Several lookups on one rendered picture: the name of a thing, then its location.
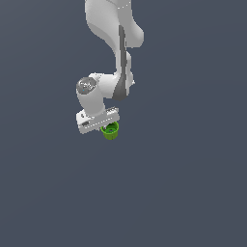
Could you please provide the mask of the small green cup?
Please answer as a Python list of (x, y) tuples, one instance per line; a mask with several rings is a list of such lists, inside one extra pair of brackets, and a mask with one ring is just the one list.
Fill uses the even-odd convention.
[(108, 124), (107, 126), (102, 126), (100, 130), (107, 140), (114, 140), (118, 137), (119, 124), (117, 122), (113, 122)]

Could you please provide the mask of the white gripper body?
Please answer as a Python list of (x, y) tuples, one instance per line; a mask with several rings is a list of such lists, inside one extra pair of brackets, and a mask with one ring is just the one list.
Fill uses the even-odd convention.
[(81, 110), (76, 114), (76, 121), (81, 134), (85, 134), (93, 130), (99, 130), (101, 127), (107, 126), (108, 124), (116, 122), (119, 119), (119, 109), (117, 107), (108, 108), (96, 117), (88, 116), (85, 110)]

